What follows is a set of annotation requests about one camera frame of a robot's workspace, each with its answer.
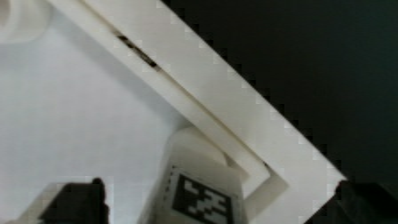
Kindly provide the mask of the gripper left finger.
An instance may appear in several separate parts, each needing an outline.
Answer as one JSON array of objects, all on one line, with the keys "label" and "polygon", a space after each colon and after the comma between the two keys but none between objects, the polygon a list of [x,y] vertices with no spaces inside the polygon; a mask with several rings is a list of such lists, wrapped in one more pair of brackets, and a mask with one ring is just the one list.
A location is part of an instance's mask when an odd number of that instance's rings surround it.
[{"label": "gripper left finger", "polygon": [[67,183],[38,215],[42,224],[110,224],[104,183]]}]

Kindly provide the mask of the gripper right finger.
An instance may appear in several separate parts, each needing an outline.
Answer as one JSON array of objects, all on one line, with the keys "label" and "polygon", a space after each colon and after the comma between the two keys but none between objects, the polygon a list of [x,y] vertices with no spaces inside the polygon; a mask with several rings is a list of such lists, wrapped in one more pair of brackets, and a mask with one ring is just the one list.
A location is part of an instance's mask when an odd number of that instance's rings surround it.
[{"label": "gripper right finger", "polygon": [[398,183],[340,181],[303,224],[398,224]]}]

